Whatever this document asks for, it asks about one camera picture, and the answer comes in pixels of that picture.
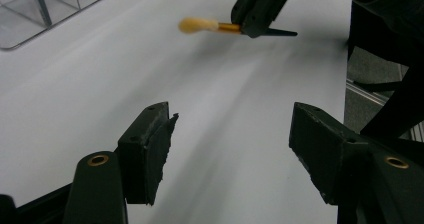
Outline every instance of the white table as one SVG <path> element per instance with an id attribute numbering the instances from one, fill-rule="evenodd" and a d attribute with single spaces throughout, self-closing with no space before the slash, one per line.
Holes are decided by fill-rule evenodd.
<path id="1" fill-rule="evenodd" d="M 297 37 L 181 34 L 236 0 L 103 0 L 0 52 L 0 193 L 18 206 L 72 182 L 147 106 L 180 119 L 156 204 L 130 223 L 335 223 L 288 147 L 293 103 L 343 118 L 350 0 L 289 0 Z"/>

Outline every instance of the wooden brush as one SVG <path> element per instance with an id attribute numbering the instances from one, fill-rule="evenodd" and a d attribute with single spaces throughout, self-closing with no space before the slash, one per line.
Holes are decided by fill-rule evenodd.
<path id="1" fill-rule="evenodd" d="M 196 33 L 198 31 L 225 32 L 241 34 L 240 25 L 230 23 L 219 23 L 216 20 L 187 17 L 181 20 L 178 25 L 181 32 L 186 34 Z"/>

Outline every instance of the acrylic box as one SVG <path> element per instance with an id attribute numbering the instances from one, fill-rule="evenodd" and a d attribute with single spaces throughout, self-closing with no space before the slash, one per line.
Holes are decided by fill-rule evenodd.
<path id="1" fill-rule="evenodd" d="M 0 49 L 13 49 L 99 0 L 0 0 Z"/>

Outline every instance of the yellow brush bristles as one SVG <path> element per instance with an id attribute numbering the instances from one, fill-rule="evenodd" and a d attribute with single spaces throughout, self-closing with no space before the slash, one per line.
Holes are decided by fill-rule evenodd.
<path id="1" fill-rule="evenodd" d="M 215 20 L 187 17 L 181 20 L 178 27 L 180 31 L 190 34 L 202 30 L 217 31 L 219 29 L 219 23 Z"/>

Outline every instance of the paintbrush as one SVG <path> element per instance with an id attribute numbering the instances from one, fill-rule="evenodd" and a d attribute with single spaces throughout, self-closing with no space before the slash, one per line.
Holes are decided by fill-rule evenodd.
<path id="1" fill-rule="evenodd" d="M 187 17 L 178 25 L 181 32 L 192 34 L 199 31 L 213 31 L 244 35 L 241 26 L 232 23 L 220 23 L 213 19 Z M 296 32 L 268 28 L 263 36 L 297 36 Z"/>

